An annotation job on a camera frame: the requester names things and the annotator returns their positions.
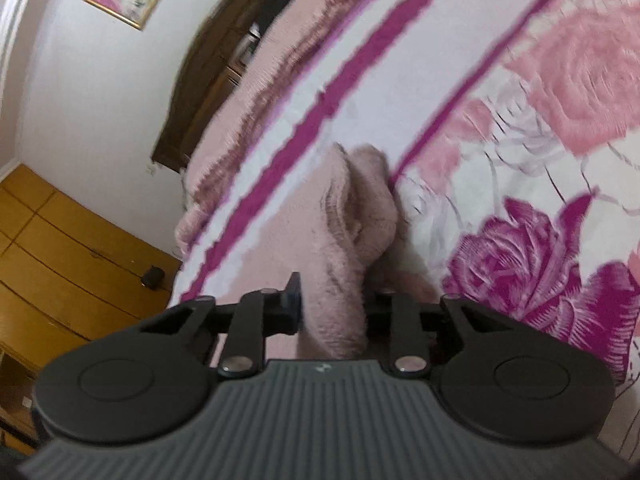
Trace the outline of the floral striped bed sheet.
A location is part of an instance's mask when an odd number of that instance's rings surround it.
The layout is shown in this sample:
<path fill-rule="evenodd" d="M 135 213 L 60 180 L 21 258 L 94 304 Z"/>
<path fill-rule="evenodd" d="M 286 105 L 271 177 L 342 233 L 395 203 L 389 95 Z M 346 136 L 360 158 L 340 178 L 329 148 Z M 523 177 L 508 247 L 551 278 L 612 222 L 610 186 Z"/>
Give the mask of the floral striped bed sheet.
<path fill-rule="evenodd" d="M 639 0 L 367 0 L 273 107 L 171 299 L 238 262 L 329 148 L 383 153 L 402 270 L 588 350 L 639 458 Z"/>

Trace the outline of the yellow wooden wardrobe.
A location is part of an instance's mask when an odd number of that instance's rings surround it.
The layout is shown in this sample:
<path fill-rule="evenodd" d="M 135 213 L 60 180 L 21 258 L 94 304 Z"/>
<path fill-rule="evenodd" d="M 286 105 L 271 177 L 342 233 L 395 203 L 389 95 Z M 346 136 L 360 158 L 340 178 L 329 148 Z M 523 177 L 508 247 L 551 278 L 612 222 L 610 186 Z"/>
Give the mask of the yellow wooden wardrobe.
<path fill-rule="evenodd" d="M 140 281 L 150 266 L 163 286 Z M 167 306 L 180 266 L 24 165 L 1 181 L 1 447 L 37 445 L 32 385 L 57 356 Z"/>

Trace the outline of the black wardrobe knob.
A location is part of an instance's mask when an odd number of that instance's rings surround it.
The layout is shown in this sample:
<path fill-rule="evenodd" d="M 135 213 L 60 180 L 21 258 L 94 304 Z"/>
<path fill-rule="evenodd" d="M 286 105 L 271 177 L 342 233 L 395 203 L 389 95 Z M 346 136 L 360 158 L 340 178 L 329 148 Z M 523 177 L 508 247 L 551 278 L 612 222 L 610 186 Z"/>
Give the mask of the black wardrobe knob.
<path fill-rule="evenodd" d="M 141 284 L 149 290 L 157 290 L 163 286 L 165 271 L 158 266 L 150 266 L 140 278 Z"/>

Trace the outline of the pink folded blanket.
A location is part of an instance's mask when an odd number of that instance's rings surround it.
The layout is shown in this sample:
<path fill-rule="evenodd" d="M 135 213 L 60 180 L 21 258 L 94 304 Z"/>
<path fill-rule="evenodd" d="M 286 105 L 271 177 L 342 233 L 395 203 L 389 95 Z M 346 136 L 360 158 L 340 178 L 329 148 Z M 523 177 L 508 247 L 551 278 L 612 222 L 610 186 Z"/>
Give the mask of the pink folded blanket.
<path fill-rule="evenodd" d="M 265 123 L 305 66 L 367 0 L 291 0 L 260 38 L 240 84 L 206 125 L 186 165 L 186 212 L 175 230 L 186 257 L 228 193 Z"/>

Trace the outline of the pink knit cardigan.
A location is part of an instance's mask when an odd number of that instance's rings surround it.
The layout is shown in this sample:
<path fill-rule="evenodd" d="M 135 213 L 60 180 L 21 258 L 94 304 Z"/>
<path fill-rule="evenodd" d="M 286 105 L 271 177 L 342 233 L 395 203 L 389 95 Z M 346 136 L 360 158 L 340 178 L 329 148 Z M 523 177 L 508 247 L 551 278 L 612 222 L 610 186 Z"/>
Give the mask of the pink knit cardigan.
<path fill-rule="evenodd" d="M 387 186 L 382 152 L 369 144 L 345 152 L 334 144 L 319 168 L 250 239 L 238 262 L 210 274 L 204 290 L 222 302 L 302 282 L 303 324 L 294 336 L 267 341 L 269 359 L 352 359 L 366 352 L 363 291 L 437 299 L 436 288 L 402 270 L 388 254 L 399 246 L 400 213 Z"/>

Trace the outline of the dark wooden headboard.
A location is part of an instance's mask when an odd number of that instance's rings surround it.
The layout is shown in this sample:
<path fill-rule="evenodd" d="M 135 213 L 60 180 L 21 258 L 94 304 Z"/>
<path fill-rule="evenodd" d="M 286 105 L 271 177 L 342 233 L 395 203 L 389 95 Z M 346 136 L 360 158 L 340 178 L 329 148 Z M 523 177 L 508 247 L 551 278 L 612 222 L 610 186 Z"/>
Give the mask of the dark wooden headboard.
<path fill-rule="evenodd" d="M 273 21 L 290 0 L 221 0 L 204 20 L 179 70 L 168 114 L 151 156 L 172 171 L 186 168 L 212 117 L 240 83 L 244 55 L 260 41 L 250 29 Z"/>

